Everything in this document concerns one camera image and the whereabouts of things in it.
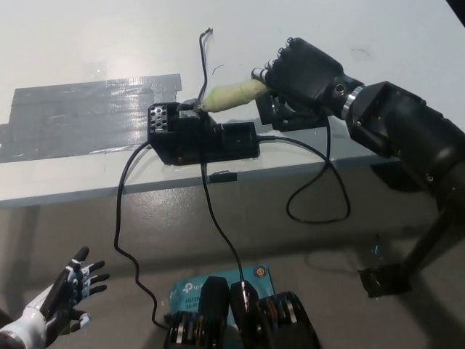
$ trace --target black electronic device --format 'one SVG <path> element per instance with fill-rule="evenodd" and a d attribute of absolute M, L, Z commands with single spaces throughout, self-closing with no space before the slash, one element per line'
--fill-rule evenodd
<path fill-rule="evenodd" d="M 225 278 L 209 276 L 202 286 L 198 312 L 178 311 L 171 317 L 163 349 L 221 349 L 229 295 Z"/>
<path fill-rule="evenodd" d="M 247 281 L 231 285 L 209 276 L 202 286 L 198 312 L 171 317 L 163 349 L 221 349 L 229 305 L 244 349 L 320 349 L 318 337 L 299 298 L 284 292 L 259 299 Z"/>
<path fill-rule="evenodd" d="M 163 163 L 199 164 L 256 158 L 253 122 L 217 124 L 188 103 L 156 103 L 147 111 L 147 137 Z"/>

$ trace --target robotic arm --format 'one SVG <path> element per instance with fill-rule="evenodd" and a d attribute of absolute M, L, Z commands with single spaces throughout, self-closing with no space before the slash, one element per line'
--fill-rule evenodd
<path fill-rule="evenodd" d="M 387 81 L 365 86 L 302 39 L 252 72 L 270 89 L 344 120 L 350 137 L 374 153 L 396 156 L 406 172 L 455 216 L 465 210 L 465 134 L 420 97 Z"/>
<path fill-rule="evenodd" d="M 105 262 L 82 267 L 88 254 L 89 248 L 86 246 L 79 250 L 55 283 L 30 302 L 18 320 L 0 329 L 0 348 L 43 349 L 63 332 L 76 332 L 89 325 L 90 315 L 74 307 L 93 294 L 105 291 L 106 285 L 91 285 L 107 280 L 110 276 L 91 276 Z"/>

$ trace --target foam tube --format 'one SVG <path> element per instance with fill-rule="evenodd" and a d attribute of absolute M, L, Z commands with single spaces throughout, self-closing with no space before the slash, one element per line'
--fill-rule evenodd
<path fill-rule="evenodd" d="M 203 100 L 201 108 L 206 112 L 218 113 L 244 105 L 263 95 L 268 88 L 258 80 L 214 87 Z"/>

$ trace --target black metal bracket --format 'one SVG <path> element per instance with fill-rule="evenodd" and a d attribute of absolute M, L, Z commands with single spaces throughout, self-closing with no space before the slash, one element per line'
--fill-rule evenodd
<path fill-rule="evenodd" d="M 368 296 L 370 298 L 381 297 L 411 291 L 410 276 L 445 234 L 451 223 L 452 216 L 447 208 L 444 208 L 428 232 L 417 241 L 403 262 L 359 270 L 363 288 L 367 291 Z"/>
<path fill-rule="evenodd" d="M 278 131 L 314 129 L 326 125 L 325 119 L 328 115 L 323 110 L 310 110 L 295 104 L 290 105 L 284 97 L 274 92 L 265 93 L 255 102 L 262 124 L 271 124 L 272 128 Z"/>

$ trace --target wire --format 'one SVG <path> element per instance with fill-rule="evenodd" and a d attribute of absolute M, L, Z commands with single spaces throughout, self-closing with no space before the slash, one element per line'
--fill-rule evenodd
<path fill-rule="evenodd" d="M 223 232 L 223 230 L 222 230 L 221 227 L 219 226 L 218 221 L 217 221 L 217 219 L 215 218 L 215 214 L 213 213 L 213 209 L 212 209 L 212 207 L 211 207 L 210 193 L 209 193 L 209 189 L 208 189 L 207 184 L 206 184 L 206 163 L 202 163 L 202 164 L 201 164 L 201 171 L 202 171 L 202 184 L 203 184 L 203 189 L 205 190 L 206 203 L 207 203 L 207 205 L 209 206 L 209 211 L 210 211 L 211 220 L 213 220 L 213 223 L 214 223 L 215 226 L 217 227 L 217 230 L 218 230 L 219 233 L 221 234 L 222 238 L 226 241 L 226 244 L 228 244 L 228 246 L 230 247 L 231 252 L 232 252 L 232 254 L 234 255 L 235 261 L 236 261 L 237 264 L 238 264 L 239 279 L 240 279 L 241 281 L 244 281 L 244 274 L 243 274 L 243 270 L 242 270 L 242 263 L 240 262 L 240 258 L 239 258 L 238 252 L 236 251 L 236 249 L 234 248 L 234 246 L 233 246 L 233 244 L 231 243 L 231 241 L 229 240 L 229 238 L 226 236 L 226 234 Z"/>
<path fill-rule="evenodd" d="M 118 184 L 118 193 L 116 194 L 116 229 L 115 229 L 115 238 L 113 240 L 113 246 L 115 247 L 115 250 L 117 252 L 119 252 L 124 257 L 126 257 L 126 258 L 128 258 L 129 260 L 132 261 L 132 263 L 136 267 L 136 275 L 134 277 L 134 280 L 136 281 L 137 286 L 140 287 L 145 293 L 147 293 L 150 296 L 150 298 L 152 298 L 152 301 L 153 301 L 152 322 L 156 326 L 158 326 L 158 327 L 160 327 L 162 329 L 168 329 L 168 327 L 160 324 L 159 322 L 157 322 L 155 320 L 155 313 L 157 311 L 157 304 L 158 304 L 157 299 L 156 299 L 155 295 L 142 282 L 140 282 L 140 265 L 139 265 L 139 262 L 137 262 L 136 258 L 132 254 L 124 251 L 118 245 L 119 235 L 120 235 L 120 231 L 121 231 L 121 201 L 122 201 L 122 198 L 123 198 L 124 182 L 126 180 L 126 176 L 128 174 L 129 168 L 131 167 L 131 164 L 134 161 L 134 159 L 136 158 L 137 154 L 140 153 L 149 144 L 150 144 L 150 142 L 148 140 L 145 141 L 143 144 L 141 144 L 132 153 L 132 155 L 129 157 L 128 161 L 126 162 L 126 166 L 123 169 L 123 173 L 121 173 L 121 178 L 120 178 L 119 184 Z"/>
<path fill-rule="evenodd" d="M 343 220 L 346 220 L 352 213 L 352 205 L 350 203 L 349 194 L 347 193 L 347 189 L 346 189 L 346 186 L 344 184 L 344 181 L 342 180 L 341 175 L 339 174 L 337 168 L 331 163 L 331 157 L 330 157 L 330 155 L 331 155 L 331 127 L 329 126 L 329 121 L 327 121 L 326 130 L 327 130 L 327 138 L 328 138 L 327 139 L 327 145 L 326 145 L 327 156 L 324 156 L 317 149 L 313 148 L 312 146 L 310 146 L 310 145 L 308 145 L 306 143 L 300 142 L 299 140 L 294 140 L 292 138 L 287 138 L 287 137 L 277 137 L 277 136 L 258 136 L 259 142 L 282 141 L 282 142 L 289 142 L 289 143 L 293 143 L 295 145 L 299 145 L 299 146 L 307 149 L 308 151 L 311 151 L 312 153 L 316 154 L 317 156 L 319 156 L 325 162 L 325 164 L 323 165 L 323 167 L 317 173 L 316 176 L 314 176 L 308 183 L 304 184 L 302 187 L 297 189 L 289 197 L 289 200 L 288 200 L 288 202 L 286 204 L 286 213 L 288 214 L 288 216 L 290 218 L 292 218 L 293 220 L 295 220 L 297 222 L 306 223 L 306 224 L 313 224 L 313 225 L 329 224 L 329 223 L 341 222 Z M 291 210 L 290 210 L 290 205 L 291 205 L 292 200 L 299 193 L 301 193 L 305 188 L 310 187 L 313 183 L 315 183 L 317 180 L 319 180 L 324 175 L 327 168 L 331 169 L 331 171 L 336 176 L 337 181 L 339 182 L 339 186 L 341 188 L 342 195 L 344 196 L 344 200 L 346 202 L 346 214 L 343 217 L 340 217 L 340 218 L 333 218 L 333 219 L 330 219 L 330 220 L 316 220 L 316 221 L 302 220 L 302 219 L 300 219 L 298 217 L 293 216 L 292 213 L 291 213 Z"/>
<path fill-rule="evenodd" d="M 213 29 L 208 28 L 198 38 L 198 43 L 200 44 L 200 47 L 201 47 L 202 71 L 203 71 L 203 85 L 202 85 L 201 90 L 200 90 L 200 92 L 198 94 L 199 102 L 202 101 L 203 95 L 205 93 L 205 90 L 206 90 L 206 87 L 207 87 L 207 84 L 208 84 L 208 76 L 207 76 L 207 71 L 206 71 L 205 50 L 203 49 L 203 41 L 202 41 L 202 39 L 203 39 L 203 37 L 205 35 L 207 35 L 209 33 L 213 33 Z M 244 273 L 243 273 L 243 270 L 242 270 L 242 263 L 240 262 L 239 254 L 236 251 L 233 244 L 231 243 L 231 241 L 229 240 L 229 238 L 226 236 L 226 234 L 223 232 L 223 230 L 219 226 L 217 218 L 215 217 L 215 214 L 213 212 L 213 207 L 211 206 L 209 188 L 207 186 L 207 174 L 206 174 L 207 173 L 207 171 L 206 171 L 207 163 L 206 163 L 206 161 L 204 159 L 204 156 L 203 156 L 203 145 L 202 145 L 202 143 L 200 144 L 199 149 L 200 149 L 200 158 L 201 158 L 202 184 L 203 184 L 203 189 L 205 190 L 206 203 L 207 203 L 207 205 L 209 207 L 211 220 L 213 220 L 213 223 L 215 224 L 215 227 L 217 227 L 217 230 L 218 230 L 219 234 L 222 236 L 222 238 L 226 241 L 227 245 L 230 247 L 231 252 L 234 255 L 234 258 L 235 258 L 235 260 L 236 260 L 236 262 L 238 264 L 239 279 L 240 279 L 240 281 L 244 281 Z"/>
<path fill-rule="evenodd" d="M 200 92 L 198 93 L 198 100 L 199 102 L 202 101 L 203 95 L 205 94 L 206 85 L 208 83 L 207 72 L 206 72 L 206 60 L 205 60 L 205 49 L 203 48 L 202 39 L 205 35 L 213 33 L 213 29 L 208 28 L 198 37 L 198 44 L 201 47 L 201 59 L 202 59 L 202 69 L 203 69 L 203 85 L 201 87 Z"/>

